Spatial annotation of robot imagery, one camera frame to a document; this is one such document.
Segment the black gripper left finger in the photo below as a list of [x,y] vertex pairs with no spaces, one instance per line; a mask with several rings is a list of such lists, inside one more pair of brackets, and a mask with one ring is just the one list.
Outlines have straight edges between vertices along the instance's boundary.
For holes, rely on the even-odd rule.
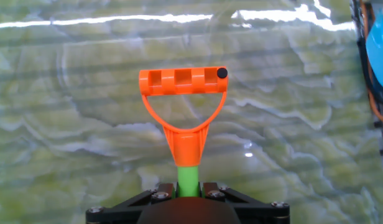
[[145,208],[178,196],[178,183],[159,184],[113,207],[95,206],[85,212],[85,223],[137,223]]

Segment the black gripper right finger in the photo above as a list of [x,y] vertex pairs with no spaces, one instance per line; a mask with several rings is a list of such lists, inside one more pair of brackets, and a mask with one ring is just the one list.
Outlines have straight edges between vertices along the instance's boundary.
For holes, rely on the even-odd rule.
[[290,205],[286,202],[264,203],[216,182],[200,182],[200,196],[229,205],[241,223],[290,224]]

